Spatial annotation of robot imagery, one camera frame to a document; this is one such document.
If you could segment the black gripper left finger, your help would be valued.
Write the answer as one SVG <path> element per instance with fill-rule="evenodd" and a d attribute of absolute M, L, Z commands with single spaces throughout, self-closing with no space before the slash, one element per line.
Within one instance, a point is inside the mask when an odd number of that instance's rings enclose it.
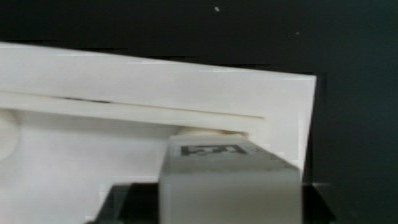
<path fill-rule="evenodd" d="M 159 224 L 156 183 L 111 186 L 95 218 L 86 224 Z"/>

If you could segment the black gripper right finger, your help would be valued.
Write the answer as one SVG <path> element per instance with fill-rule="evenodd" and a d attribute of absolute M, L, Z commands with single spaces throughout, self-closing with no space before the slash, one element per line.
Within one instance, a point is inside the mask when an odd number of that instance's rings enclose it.
<path fill-rule="evenodd" d="M 335 224 L 335 215 L 312 185 L 301 185 L 301 224 Z"/>

